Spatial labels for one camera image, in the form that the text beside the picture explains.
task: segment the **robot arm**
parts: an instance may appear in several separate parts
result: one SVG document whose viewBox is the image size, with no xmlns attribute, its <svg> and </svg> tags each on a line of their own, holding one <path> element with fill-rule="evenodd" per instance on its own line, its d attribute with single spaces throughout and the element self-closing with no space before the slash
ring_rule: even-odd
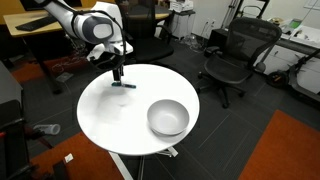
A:
<svg viewBox="0 0 320 180">
<path fill-rule="evenodd" d="M 97 2 L 90 11 L 76 11 L 63 0 L 35 1 L 57 18 L 68 36 L 96 45 L 87 56 L 89 61 L 99 59 L 103 52 L 124 55 L 133 51 L 132 46 L 123 40 L 117 5 Z"/>
</svg>

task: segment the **table top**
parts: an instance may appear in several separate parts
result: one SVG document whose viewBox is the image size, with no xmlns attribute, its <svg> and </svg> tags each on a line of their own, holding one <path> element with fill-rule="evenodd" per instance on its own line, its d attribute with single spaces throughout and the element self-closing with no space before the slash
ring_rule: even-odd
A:
<svg viewBox="0 0 320 180">
<path fill-rule="evenodd" d="M 96 145 L 122 155 L 148 155 L 174 146 L 194 127 L 199 115 L 199 98 L 180 74 L 155 65 L 124 66 L 122 82 L 136 89 L 112 87 L 112 72 L 92 81 L 83 91 L 77 116 L 84 134 Z M 189 113 L 189 124 L 180 134 L 155 133 L 148 125 L 148 108 L 156 101 L 171 99 Z"/>
<path fill-rule="evenodd" d="M 90 10 L 91 8 L 76 8 L 78 10 Z M 30 36 L 30 35 L 36 35 L 36 34 L 42 34 L 42 33 L 48 33 L 53 31 L 59 31 L 62 30 L 62 27 L 58 22 L 52 23 L 48 26 L 39 28 L 37 30 L 28 32 L 28 31 L 20 31 L 16 29 L 16 26 L 40 19 L 42 17 L 47 16 L 48 13 L 46 11 L 37 11 L 37 12 L 27 12 L 27 13 L 21 13 L 21 14 L 11 14 L 11 15 L 4 15 L 3 18 L 7 24 L 7 27 L 9 29 L 9 32 L 11 36 L 13 37 L 23 37 L 23 36 Z M 169 14 L 161 12 L 156 14 L 156 19 L 164 19 L 168 17 Z"/>
</svg>

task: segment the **wall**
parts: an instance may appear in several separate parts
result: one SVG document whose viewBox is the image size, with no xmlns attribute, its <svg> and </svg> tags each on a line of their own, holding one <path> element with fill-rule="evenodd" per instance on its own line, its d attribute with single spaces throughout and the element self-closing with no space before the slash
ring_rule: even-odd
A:
<svg viewBox="0 0 320 180">
<path fill-rule="evenodd" d="M 99 0 L 103 2 L 114 2 L 114 0 Z M 81 0 L 83 7 L 92 7 L 96 0 Z M 5 24 L 3 15 L 24 13 L 20 0 L 1 0 L 0 6 L 0 24 Z"/>
<path fill-rule="evenodd" d="M 208 38 L 211 32 L 210 28 L 202 33 L 207 19 L 215 19 L 216 22 L 213 28 L 220 28 L 231 1 L 232 0 L 193 0 L 196 17 L 192 32 L 197 35 L 202 34 L 203 37 Z M 245 0 L 244 4 L 248 4 L 248 2 L 251 1 L 255 0 Z M 262 18 L 280 17 L 284 20 L 292 18 L 304 19 L 309 11 L 309 9 L 304 8 L 306 2 L 307 0 L 270 0 Z M 312 10 L 304 19 L 303 24 L 320 29 L 319 17 L 320 10 Z"/>
</svg>

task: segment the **floor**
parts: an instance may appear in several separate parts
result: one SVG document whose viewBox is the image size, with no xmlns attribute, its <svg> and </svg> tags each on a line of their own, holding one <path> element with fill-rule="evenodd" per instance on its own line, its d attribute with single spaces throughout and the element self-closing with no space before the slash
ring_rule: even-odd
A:
<svg viewBox="0 0 320 180">
<path fill-rule="evenodd" d="M 171 44 L 175 53 L 161 62 L 178 69 L 195 87 L 206 84 L 206 80 L 197 78 L 206 60 L 203 54 L 178 41 Z M 53 145 L 81 131 L 76 116 L 77 101 L 84 88 L 99 75 L 89 65 L 69 73 L 73 76 L 61 83 L 64 92 L 58 95 L 51 93 L 43 78 L 22 84 L 24 113 L 29 125 L 61 125 L 57 136 L 46 137 Z M 262 75 L 254 74 L 243 87 L 247 89 L 243 98 L 229 91 L 228 109 L 222 108 L 214 90 L 200 93 L 198 122 L 174 147 L 178 156 L 147 156 L 144 179 L 237 179 L 276 109 L 320 130 L 319 109 L 290 91 L 269 86 Z M 28 147 L 31 158 L 46 150 L 37 141 L 29 141 Z M 120 158 L 135 179 L 139 157 Z"/>
</svg>

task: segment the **office chair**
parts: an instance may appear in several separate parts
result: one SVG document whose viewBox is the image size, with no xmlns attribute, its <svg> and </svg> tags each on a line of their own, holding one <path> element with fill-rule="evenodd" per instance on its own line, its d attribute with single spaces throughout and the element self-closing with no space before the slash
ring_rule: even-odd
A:
<svg viewBox="0 0 320 180">
<path fill-rule="evenodd" d="M 253 18 L 237 18 L 230 23 L 224 51 L 218 47 L 209 47 L 205 56 L 210 57 L 204 64 L 207 73 L 199 72 L 198 77 L 207 77 L 217 83 L 222 90 L 225 102 L 223 108 L 229 107 L 226 87 L 238 90 L 243 97 L 245 91 L 236 87 L 253 74 L 253 64 L 257 57 L 267 48 L 273 46 L 281 36 L 281 29 L 267 21 Z M 197 92 L 210 87 L 197 88 Z"/>
<path fill-rule="evenodd" d="M 155 19 L 155 1 L 150 0 L 116 0 L 119 6 L 123 29 L 127 41 L 133 46 L 133 53 L 128 55 L 134 63 L 151 63 L 173 54 L 169 45 L 171 31 L 163 25 L 157 25 Z M 156 28 L 164 30 L 164 38 L 155 37 Z"/>
</svg>

